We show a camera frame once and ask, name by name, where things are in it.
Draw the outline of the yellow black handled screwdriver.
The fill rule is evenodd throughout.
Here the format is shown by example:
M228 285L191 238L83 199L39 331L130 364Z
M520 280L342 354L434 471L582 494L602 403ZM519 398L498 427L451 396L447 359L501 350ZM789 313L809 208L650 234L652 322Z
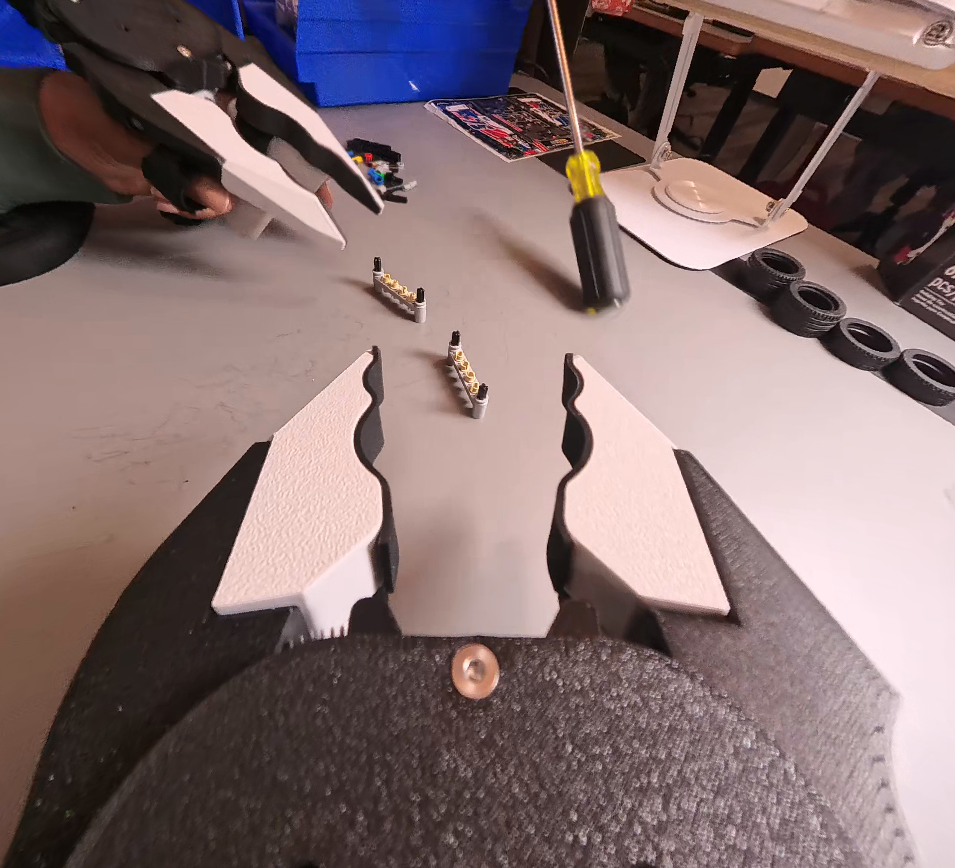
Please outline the yellow black handled screwdriver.
M583 142L557 0L544 0L567 105L572 153L565 166L574 197L570 228L583 306L591 312L622 306L630 295L615 208L603 192L599 158Z

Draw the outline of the grey lego beam frame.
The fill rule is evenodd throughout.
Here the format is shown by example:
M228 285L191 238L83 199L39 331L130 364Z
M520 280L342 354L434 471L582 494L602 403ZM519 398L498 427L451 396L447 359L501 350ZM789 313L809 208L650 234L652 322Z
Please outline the grey lego beam frame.
M446 362L466 396L472 419L484 419L490 398L489 387L477 379L463 349L461 332L458 329L453 330L449 338Z
M379 297L389 301L414 323L423 325L427 319L427 299L422 287L409 289L385 271L381 257L373 263L373 289Z

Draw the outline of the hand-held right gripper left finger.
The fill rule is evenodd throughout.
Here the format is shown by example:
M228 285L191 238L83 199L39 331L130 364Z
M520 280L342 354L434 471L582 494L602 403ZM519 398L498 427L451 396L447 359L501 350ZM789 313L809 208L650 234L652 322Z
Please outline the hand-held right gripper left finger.
M347 635L352 609L393 592L399 546L388 481L380 349L365 350L269 441L211 605L294 609L309 635Z

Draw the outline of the person's left hand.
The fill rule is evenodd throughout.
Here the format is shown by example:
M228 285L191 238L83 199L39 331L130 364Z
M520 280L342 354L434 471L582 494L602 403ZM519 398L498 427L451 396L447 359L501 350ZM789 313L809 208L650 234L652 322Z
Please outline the person's left hand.
M39 90L39 110L54 147L112 193L150 195L161 213L201 220L222 217L234 207L219 182L198 177L186 196L193 211L177 208L144 175L141 165L156 148L108 114L90 85L69 72L47 75Z

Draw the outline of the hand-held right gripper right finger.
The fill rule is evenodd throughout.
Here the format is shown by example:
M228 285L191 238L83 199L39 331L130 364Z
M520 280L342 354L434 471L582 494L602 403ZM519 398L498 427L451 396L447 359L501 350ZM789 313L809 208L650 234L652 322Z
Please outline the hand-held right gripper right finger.
M558 596L601 615L730 614L674 444L578 353L561 398L567 472L546 545Z

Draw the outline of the printed sticker sheet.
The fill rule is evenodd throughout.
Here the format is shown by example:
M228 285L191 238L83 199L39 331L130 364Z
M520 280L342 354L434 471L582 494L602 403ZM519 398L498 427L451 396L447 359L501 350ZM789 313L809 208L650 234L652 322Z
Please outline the printed sticker sheet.
M576 151L567 109L538 94L437 99L425 109L507 162Z

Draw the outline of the grey table with wooden edge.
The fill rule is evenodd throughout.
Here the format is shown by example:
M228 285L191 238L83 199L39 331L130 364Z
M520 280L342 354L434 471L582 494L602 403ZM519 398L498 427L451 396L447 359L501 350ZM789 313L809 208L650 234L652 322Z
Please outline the grey table with wooden edge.
M679 38L686 10L651 0L636 0L623 15L615 16L595 10L583 25L583 34L596 39L598 31L608 29L615 33L646 32L654 30L666 36ZM821 47L805 47L770 39L759 33L750 33L740 26L721 21L706 20L698 43L721 55L740 58L760 56L781 66L800 68L820 74L845 85L860 85L864 69L874 69L874 60L844 58L838 53L827 53ZM944 118L954 118L953 68L939 72L915 70L913 73L881 73L874 95L898 101L910 108L929 111Z

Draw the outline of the loose black lego pieces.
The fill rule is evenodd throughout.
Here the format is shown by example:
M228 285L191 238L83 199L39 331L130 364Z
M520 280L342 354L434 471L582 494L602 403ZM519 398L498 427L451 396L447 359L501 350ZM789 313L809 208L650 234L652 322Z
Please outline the loose black lego pieces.
M409 201L417 182L406 175L400 152L388 144L363 138L347 142L346 150L383 201L396 204Z

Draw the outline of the lego car set box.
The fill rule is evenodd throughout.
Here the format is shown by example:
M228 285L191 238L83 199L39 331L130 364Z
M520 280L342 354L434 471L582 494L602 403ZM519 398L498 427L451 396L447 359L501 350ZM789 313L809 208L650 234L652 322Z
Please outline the lego car set box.
M879 260L877 274L890 300L954 339L954 206L914 213Z

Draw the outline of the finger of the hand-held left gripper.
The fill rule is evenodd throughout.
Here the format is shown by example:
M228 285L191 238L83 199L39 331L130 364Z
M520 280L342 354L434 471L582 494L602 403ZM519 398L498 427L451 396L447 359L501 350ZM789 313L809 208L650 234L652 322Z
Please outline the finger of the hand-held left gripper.
M282 140L304 162L337 182L352 198L381 214L376 187L348 155L324 120L280 77L255 63L236 67L236 127L258 151Z
M234 198L345 248L345 237L317 194L295 182L279 162L247 144L215 100L169 90L154 94L153 101L212 150L221 163L221 185Z

